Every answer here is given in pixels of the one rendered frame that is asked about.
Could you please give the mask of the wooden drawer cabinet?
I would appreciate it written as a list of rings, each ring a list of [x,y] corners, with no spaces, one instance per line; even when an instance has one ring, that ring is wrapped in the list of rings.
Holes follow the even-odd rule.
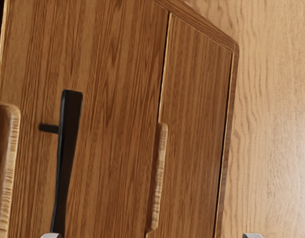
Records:
[[[220,238],[238,60],[183,0],[0,0],[0,238]]]

